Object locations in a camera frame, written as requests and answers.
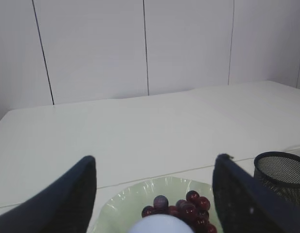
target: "black mesh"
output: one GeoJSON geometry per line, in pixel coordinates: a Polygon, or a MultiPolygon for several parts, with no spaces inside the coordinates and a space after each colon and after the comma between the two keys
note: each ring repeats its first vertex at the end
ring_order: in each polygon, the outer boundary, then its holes
{"type": "Polygon", "coordinates": [[[300,157],[266,152],[256,157],[254,178],[277,195],[300,206],[300,157]]]}

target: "bunch of grapes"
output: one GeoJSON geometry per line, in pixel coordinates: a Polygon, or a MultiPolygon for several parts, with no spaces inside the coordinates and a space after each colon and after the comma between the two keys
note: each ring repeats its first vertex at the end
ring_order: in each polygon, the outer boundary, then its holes
{"type": "Polygon", "coordinates": [[[172,215],[188,224],[195,233],[217,233],[214,225],[209,223],[210,202],[206,197],[200,197],[192,190],[186,195],[186,200],[177,201],[176,205],[168,205],[168,199],[159,195],[154,198],[153,206],[145,206],[141,216],[155,214],[172,215]]]}

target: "black mesh container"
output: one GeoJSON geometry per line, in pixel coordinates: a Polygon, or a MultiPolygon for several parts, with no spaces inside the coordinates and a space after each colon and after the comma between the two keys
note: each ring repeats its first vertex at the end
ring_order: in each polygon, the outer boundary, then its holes
{"type": "Polygon", "coordinates": [[[300,206],[300,157],[284,152],[266,152],[255,160],[254,178],[277,195],[300,206]]]}

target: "purple grape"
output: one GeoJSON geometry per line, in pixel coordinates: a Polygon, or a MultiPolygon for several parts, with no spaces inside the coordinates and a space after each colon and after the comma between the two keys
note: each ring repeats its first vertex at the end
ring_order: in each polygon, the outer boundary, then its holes
{"type": "Polygon", "coordinates": [[[180,218],[180,212],[178,211],[177,207],[175,207],[174,205],[168,207],[168,214],[180,218]]]}
{"type": "Polygon", "coordinates": [[[186,200],[179,200],[179,201],[177,201],[176,207],[178,208],[178,210],[179,210],[179,208],[180,208],[180,205],[181,205],[183,202],[186,202],[186,200]]]}
{"type": "Polygon", "coordinates": [[[193,224],[197,232],[207,232],[207,226],[209,222],[204,217],[198,216],[193,224]]]}
{"type": "Polygon", "coordinates": [[[142,216],[142,217],[147,217],[147,216],[153,214],[154,210],[155,210],[155,209],[154,209],[152,206],[150,206],[150,205],[145,206],[145,207],[143,208],[142,212],[141,212],[141,216],[142,216]]]}
{"type": "Polygon", "coordinates": [[[207,226],[207,233],[217,233],[216,227],[214,225],[212,225],[212,224],[209,224],[207,226]]]}
{"type": "Polygon", "coordinates": [[[208,211],[210,209],[210,202],[206,197],[199,197],[195,204],[200,211],[208,211]]]}
{"type": "Polygon", "coordinates": [[[181,217],[186,221],[194,221],[197,218],[198,214],[196,207],[193,204],[187,202],[183,202],[180,205],[179,212],[181,214],[181,217]]]}
{"type": "Polygon", "coordinates": [[[205,219],[209,220],[209,213],[208,213],[208,211],[199,211],[198,216],[204,217],[205,219]]]}
{"type": "Polygon", "coordinates": [[[191,203],[195,203],[198,198],[199,198],[199,194],[194,190],[189,191],[185,196],[185,199],[191,203]]]}
{"type": "Polygon", "coordinates": [[[157,210],[167,210],[168,209],[168,199],[163,195],[159,195],[156,198],[154,198],[153,206],[157,210]]]}

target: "pale green bowl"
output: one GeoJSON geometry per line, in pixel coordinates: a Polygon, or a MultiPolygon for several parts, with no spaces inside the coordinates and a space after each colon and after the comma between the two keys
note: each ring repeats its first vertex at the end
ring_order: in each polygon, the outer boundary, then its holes
{"type": "Polygon", "coordinates": [[[212,187],[207,183],[176,178],[161,177],[151,179],[129,188],[111,198],[101,209],[92,233],[127,233],[141,219],[141,211],[147,205],[153,205],[153,199],[164,195],[169,205],[175,205],[179,199],[185,199],[188,191],[195,190],[211,202],[210,222],[222,233],[221,224],[215,211],[212,187]]]}

